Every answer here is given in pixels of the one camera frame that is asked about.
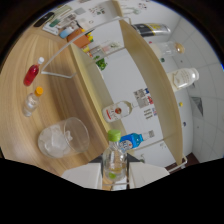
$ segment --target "red liquid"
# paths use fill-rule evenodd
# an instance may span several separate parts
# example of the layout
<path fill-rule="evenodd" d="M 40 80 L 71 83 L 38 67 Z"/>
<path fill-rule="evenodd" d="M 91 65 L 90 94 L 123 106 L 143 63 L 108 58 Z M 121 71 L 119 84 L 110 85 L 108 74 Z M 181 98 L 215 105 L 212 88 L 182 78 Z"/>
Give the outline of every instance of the red liquid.
<path fill-rule="evenodd" d="M 37 76 L 38 72 L 39 72 L 39 64 L 32 65 L 29 68 L 28 72 L 26 73 L 26 76 L 23 81 L 24 85 L 29 86 Z"/>

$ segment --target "glass bottle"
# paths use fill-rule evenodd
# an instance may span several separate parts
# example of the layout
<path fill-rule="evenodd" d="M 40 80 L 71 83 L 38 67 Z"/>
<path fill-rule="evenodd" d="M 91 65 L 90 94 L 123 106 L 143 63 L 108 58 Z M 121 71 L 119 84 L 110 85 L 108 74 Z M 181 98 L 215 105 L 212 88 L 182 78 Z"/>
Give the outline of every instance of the glass bottle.
<path fill-rule="evenodd" d="M 132 109 L 137 106 L 138 106 L 137 101 L 132 103 L 129 103 L 128 101 L 120 101 L 118 103 L 105 107 L 102 110 L 102 114 L 105 121 L 110 123 L 128 116 L 132 112 Z"/>

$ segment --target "green cap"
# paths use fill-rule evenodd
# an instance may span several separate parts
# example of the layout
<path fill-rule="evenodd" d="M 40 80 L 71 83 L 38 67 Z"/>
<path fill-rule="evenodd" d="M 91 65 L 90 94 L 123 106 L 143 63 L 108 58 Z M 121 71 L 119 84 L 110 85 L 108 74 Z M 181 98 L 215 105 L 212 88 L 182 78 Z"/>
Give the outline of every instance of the green cap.
<path fill-rule="evenodd" d="M 110 142 L 119 142 L 121 139 L 121 131 L 116 129 L 111 129 L 108 131 L 108 140 Z"/>

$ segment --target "wooden shelf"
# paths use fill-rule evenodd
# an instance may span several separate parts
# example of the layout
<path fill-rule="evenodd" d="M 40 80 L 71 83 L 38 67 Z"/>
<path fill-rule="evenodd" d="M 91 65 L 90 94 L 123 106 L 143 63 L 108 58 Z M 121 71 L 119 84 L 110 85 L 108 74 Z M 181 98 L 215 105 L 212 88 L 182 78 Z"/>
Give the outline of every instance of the wooden shelf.
<path fill-rule="evenodd" d="M 71 44 L 69 47 L 73 52 L 76 71 L 90 103 L 91 112 L 95 115 L 98 124 L 105 134 L 105 138 L 107 139 L 107 132 L 110 129 L 119 129 L 122 135 L 126 135 L 127 133 L 120 120 L 107 123 L 103 118 L 101 110 L 114 104 L 114 102 L 103 80 L 101 71 L 93 59 L 81 51 L 75 44 Z"/>
<path fill-rule="evenodd" d="M 156 107 L 163 140 L 177 165 L 182 163 L 183 139 L 174 92 L 158 58 L 146 41 L 124 20 L 119 21 L 124 46 L 138 67 Z"/>

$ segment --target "wooden countertop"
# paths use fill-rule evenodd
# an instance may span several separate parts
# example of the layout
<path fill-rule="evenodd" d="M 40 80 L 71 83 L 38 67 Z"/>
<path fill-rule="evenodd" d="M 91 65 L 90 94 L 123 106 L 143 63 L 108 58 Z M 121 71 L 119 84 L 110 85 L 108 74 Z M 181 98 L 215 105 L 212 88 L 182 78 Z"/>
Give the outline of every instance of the wooden countertop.
<path fill-rule="evenodd" d="M 40 56 L 47 62 L 64 44 L 66 41 L 60 37 L 31 27 L 15 44 L 0 75 L 0 146 L 4 157 L 35 165 L 57 176 L 67 169 L 87 164 L 108 146 L 77 75 L 65 79 L 38 74 L 29 87 L 23 84 L 27 70 Z M 69 49 L 66 48 L 47 69 L 57 70 L 57 73 L 74 73 Z M 37 86 L 44 89 L 41 103 L 31 117 L 25 117 L 23 102 Z M 79 118 L 87 127 L 90 136 L 88 151 L 62 159 L 46 157 L 37 145 L 40 132 L 69 117 Z"/>

